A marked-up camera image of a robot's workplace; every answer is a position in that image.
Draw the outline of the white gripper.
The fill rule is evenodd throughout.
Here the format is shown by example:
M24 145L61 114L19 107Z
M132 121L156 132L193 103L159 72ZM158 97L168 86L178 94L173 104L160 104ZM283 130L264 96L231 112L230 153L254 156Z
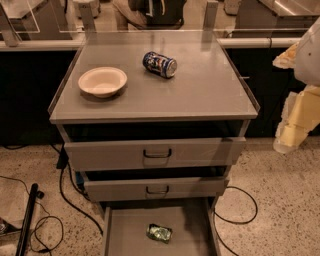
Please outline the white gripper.
M297 47L298 43L291 45L278 55L272 64L281 69L293 69ZM308 133L320 123L319 87L307 85L299 93L290 92L287 100L289 103L288 117L285 124L279 124L273 142L273 148L281 154L297 150L307 138Z

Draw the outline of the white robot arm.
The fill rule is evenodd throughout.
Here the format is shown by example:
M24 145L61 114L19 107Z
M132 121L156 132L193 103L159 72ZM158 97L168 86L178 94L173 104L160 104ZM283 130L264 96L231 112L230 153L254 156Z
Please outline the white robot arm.
M273 148L282 154L296 150L320 124L320 18L302 38L277 56L273 65L294 70L306 87L285 100Z

